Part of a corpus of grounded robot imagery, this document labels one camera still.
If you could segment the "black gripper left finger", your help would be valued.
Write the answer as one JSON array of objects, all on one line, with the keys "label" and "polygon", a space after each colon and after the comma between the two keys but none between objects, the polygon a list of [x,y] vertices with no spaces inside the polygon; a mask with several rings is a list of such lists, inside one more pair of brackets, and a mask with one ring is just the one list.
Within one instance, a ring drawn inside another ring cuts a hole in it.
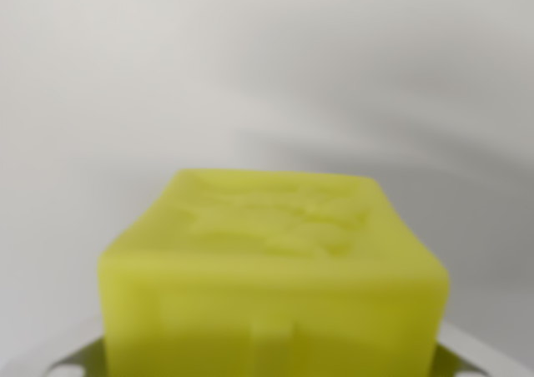
[{"label": "black gripper left finger", "polygon": [[69,327],[44,344],[45,363],[41,376],[108,376],[100,315]]}]

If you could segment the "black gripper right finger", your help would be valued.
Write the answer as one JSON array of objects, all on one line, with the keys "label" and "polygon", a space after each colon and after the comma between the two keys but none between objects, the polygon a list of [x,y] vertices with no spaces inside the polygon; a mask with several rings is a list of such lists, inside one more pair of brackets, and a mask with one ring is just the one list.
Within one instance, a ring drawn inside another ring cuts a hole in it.
[{"label": "black gripper right finger", "polygon": [[521,377],[533,376],[533,370],[457,326],[443,322],[431,375]]}]

